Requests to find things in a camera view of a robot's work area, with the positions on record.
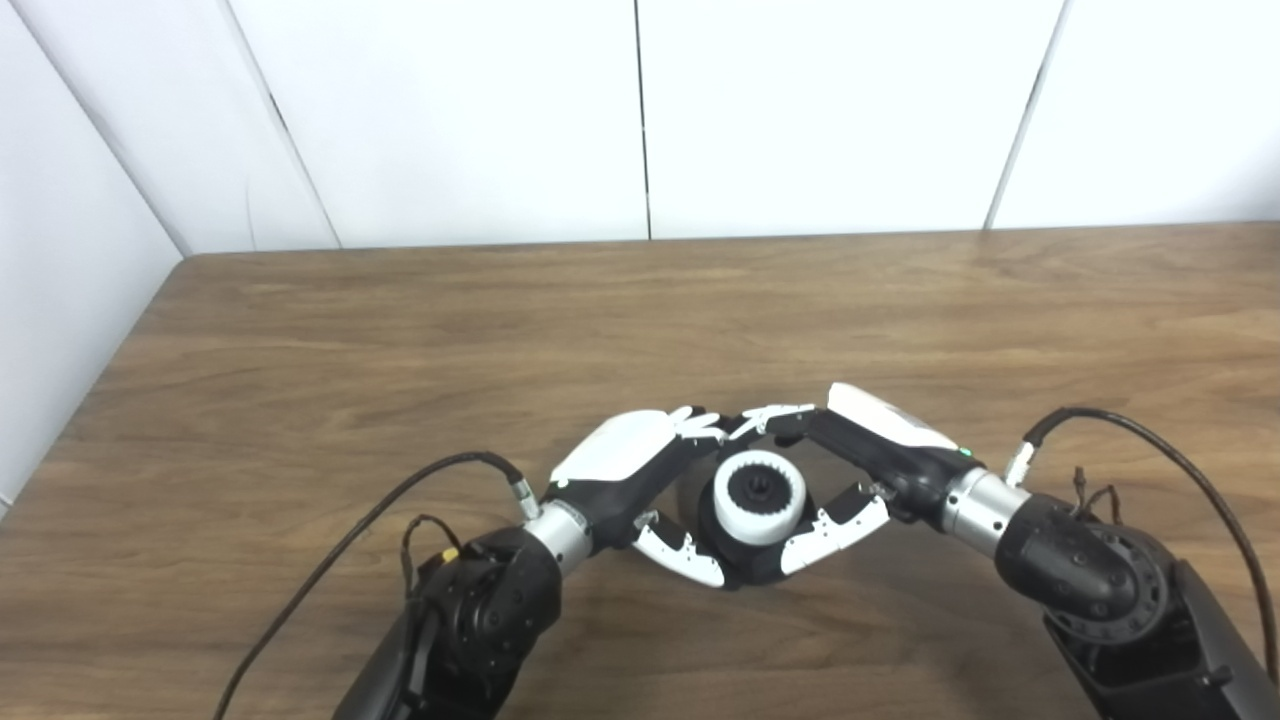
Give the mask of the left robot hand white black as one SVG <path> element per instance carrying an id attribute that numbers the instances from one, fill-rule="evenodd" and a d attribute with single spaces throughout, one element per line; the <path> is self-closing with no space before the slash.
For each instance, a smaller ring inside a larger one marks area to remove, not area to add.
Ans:
<path id="1" fill-rule="evenodd" d="M 723 589 L 721 561 L 654 502 L 724 438 L 719 415 L 698 406 L 612 416 L 552 471 L 539 514 L 524 528 L 563 575 L 605 550 L 635 550 L 687 580 Z"/>

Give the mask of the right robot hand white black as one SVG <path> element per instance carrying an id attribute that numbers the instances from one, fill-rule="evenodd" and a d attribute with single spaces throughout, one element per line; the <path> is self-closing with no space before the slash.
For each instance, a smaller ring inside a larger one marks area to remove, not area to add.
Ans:
<path id="1" fill-rule="evenodd" d="M 955 441 L 910 414 L 855 386 L 831 386 L 827 405 L 754 407 L 728 424 L 721 451 L 728 459 L 772 436 L 780 445 L 810 441 L 864 471 L 869 486 L 854 486 L 800 521 L 796 530 L 750 561 L 765 582 L 777 582 L 864 541 L 891 520 L 923 523 L 951 536 L 955 496 L 984 465 Z"/>

